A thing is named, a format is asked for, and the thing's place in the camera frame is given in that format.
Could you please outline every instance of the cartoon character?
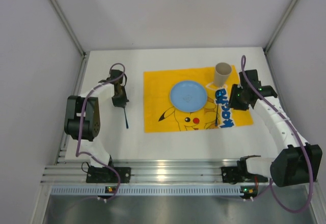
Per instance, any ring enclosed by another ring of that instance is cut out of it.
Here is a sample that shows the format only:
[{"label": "cartoon character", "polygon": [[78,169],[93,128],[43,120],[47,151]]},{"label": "cartoon character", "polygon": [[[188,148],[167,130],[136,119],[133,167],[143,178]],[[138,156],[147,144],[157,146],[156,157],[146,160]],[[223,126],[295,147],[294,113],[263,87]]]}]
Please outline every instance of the cartoon character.
[{"label": "cartoon character", "polygon": [[207,103],[199,111],[186,113],[171,107],[166,110],[159,118],[162,121],[169,116],[174,116],[179,124],[180,131],[198,130],[198,129],[214,129],[217,106],[214,100],[207,98]]}]

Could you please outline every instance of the white backdrop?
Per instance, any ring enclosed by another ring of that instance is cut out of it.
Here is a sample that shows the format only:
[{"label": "white backdrop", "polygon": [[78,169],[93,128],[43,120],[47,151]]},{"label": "white backdrop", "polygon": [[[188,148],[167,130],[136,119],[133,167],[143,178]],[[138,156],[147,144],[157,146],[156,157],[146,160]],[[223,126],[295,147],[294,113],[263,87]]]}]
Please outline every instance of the white backdrop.
[{"label": "white backdrop", "polygon": [[265,46],[290,0],[58,0],[85,50]]},{"label": "white backdrop", "polygon": [[[270,51],[287,111],[301,134],[326,153],[326,0],[300,0]],[[326,195],[326,157],[318,178]]]},{"label": "white backdrop", "polygon": [[0,0],[0,217],[27,223],[80,56],[48,0]]}]

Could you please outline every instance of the beige cup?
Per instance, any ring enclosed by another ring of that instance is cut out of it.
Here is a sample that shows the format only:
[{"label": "beige cup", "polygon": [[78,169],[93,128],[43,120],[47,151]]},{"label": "beige cup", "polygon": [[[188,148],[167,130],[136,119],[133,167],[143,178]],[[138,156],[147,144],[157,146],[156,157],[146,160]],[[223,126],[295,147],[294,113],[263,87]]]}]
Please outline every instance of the beige cup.
[{"label": "beige cup", "polygon": [[227,63],[218,63],[215,66],[214,85],[218,88],[222,87],[225,84],[226,80],[229,78],[231,72],[231,65]]}]

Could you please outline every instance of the white table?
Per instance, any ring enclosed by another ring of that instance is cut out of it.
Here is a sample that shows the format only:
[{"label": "white table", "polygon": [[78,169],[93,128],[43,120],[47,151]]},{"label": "white table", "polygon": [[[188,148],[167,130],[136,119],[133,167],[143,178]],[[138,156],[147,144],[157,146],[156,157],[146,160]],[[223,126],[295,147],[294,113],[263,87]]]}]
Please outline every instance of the white table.
[{"label": "white table", "polygon": [[[126,111],[129,129],[125,127],[123,109],[114,108],[110,125],[101,123],[104,148],[113,159],[226,159],[246,155],[271,157],[277,154],[274,141],[264,122],[251,110],[254,124],[214,130],[187,132],[144,132],[144,71],[213,67],[218,62],[235,65],[239,72],[241,56],[247,56],[246,69],[257,69],[263,85],[274,83],[260,47],[196,48],[92,51],[89,56],[81,93],[107,78],[112,64],[126,67],[126,92],[130,102]],[[75,160],[76,141],[69,139],[66,160]]]}]

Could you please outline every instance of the blue plate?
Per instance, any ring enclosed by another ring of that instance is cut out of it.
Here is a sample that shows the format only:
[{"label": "blue plate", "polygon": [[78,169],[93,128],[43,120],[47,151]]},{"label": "blue plate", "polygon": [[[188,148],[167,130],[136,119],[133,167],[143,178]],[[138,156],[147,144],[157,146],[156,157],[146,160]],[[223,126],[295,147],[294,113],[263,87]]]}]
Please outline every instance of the blue plate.
[{"label": "blue plate", "polygon": [[198,82],[184,80],[174,85],[170,92],[170,100],[178,110],[195,112],[207,102],[207,92]]}]

